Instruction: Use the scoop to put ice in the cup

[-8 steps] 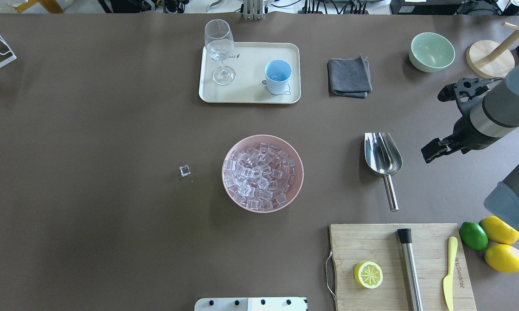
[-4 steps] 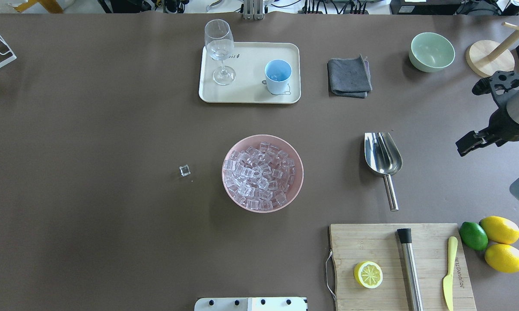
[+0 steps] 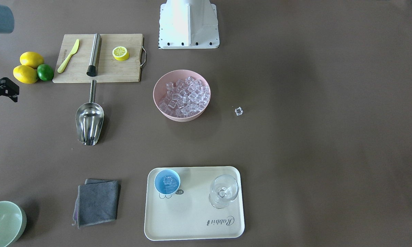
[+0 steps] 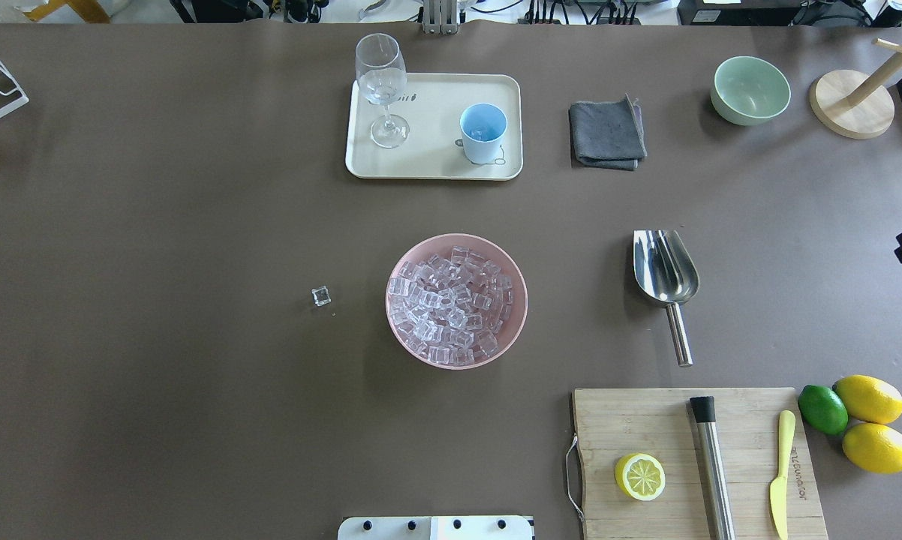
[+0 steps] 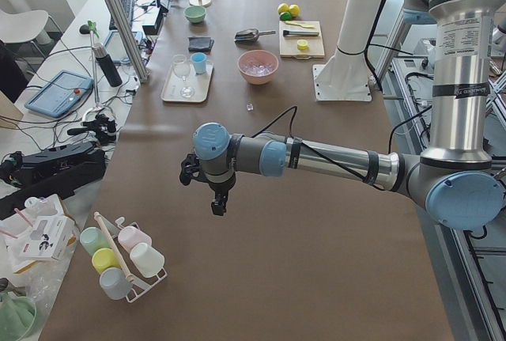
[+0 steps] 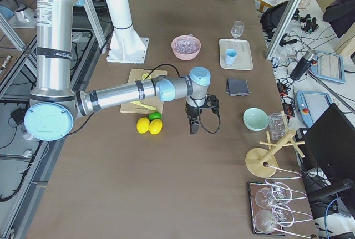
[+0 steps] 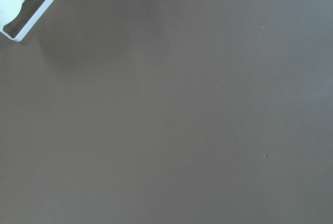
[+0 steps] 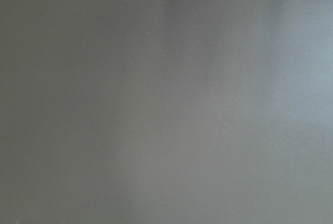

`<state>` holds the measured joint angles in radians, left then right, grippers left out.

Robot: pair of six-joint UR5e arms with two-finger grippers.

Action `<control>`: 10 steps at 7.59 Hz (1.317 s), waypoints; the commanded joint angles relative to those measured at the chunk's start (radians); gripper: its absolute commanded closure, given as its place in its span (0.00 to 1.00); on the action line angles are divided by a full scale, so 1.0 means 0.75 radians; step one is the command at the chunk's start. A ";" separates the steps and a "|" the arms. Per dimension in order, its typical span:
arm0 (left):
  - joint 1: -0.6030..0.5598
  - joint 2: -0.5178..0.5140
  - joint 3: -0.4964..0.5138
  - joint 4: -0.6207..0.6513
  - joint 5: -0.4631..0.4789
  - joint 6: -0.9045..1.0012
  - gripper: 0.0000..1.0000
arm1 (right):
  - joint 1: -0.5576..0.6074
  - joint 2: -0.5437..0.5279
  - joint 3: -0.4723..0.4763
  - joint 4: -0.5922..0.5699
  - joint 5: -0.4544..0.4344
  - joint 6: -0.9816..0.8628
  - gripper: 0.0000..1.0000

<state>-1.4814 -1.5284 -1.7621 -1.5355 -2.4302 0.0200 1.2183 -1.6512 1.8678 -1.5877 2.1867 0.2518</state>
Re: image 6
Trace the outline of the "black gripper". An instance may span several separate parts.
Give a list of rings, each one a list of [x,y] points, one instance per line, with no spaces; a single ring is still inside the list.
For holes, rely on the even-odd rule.
[[[200,116],[204,109],[211,109],[213,114],[218,117],[219,114],[219,100],[215,95],[207,94],[202,99],[194,99],[188,97],[189,101],[186,101],[185,110],[190,123],[190,134],[197,134],[199,129],[199,122],[197,118]]]

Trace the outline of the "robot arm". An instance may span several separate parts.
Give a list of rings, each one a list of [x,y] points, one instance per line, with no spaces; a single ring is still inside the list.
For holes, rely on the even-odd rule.
[[[114,87],[86,91],[93,66],[78,69],[84,82],[71,79],[73,7],[82,0],[37,0],[36,86],[24,116],[26,131],[36,139],[56,141],[73,133],[76,119],[90,118],[102,109],[158,97],[161,101],[185,98],[190,133],[202,123],[201,113],[219,113],[219,101],[208,94],[211,74],[194,67],[188,75],[159,75]]]

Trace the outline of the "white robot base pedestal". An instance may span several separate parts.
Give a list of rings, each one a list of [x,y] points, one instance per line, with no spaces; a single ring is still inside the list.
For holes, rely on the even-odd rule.
[[[134,29],[128,0],[106,0],[113,35],[107,61],[111,63],[143,64],[149,39],[140,37]]]

